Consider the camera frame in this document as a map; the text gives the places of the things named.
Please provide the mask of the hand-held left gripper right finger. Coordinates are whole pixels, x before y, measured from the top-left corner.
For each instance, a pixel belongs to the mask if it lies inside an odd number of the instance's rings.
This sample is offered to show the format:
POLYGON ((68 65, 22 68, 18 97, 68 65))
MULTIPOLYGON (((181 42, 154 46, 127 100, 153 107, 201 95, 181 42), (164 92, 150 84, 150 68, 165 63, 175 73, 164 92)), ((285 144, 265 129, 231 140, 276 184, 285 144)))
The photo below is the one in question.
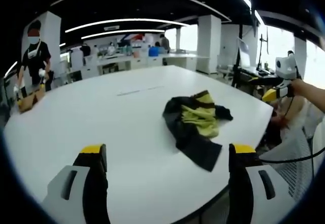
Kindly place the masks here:
POLYGON ((249 145, 229 145, 227 223, 280 223, 296 202, 288 183, 249 145))

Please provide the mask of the person's right hand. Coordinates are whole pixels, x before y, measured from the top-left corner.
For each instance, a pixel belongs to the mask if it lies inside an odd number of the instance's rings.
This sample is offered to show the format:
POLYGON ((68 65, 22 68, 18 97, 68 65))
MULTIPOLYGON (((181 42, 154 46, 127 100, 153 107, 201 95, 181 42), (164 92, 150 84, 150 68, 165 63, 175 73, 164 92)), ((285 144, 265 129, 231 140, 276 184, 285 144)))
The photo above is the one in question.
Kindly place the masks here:
POLYGON ((304 96, 305 82, 303 80, 295 79, 291 81, 290 86, 292 87, 292 91, 294 95, 304 96))

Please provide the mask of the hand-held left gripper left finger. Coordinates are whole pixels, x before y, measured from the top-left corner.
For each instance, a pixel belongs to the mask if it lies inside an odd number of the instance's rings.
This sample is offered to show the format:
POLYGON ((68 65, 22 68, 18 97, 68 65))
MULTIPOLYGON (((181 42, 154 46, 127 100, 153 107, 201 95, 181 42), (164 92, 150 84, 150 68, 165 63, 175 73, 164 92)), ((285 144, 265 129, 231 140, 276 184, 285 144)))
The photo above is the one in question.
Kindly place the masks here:
POLYGON ((50 181, 42 208, 55 223, 110 223, 106 145, 84 147, 50 181))

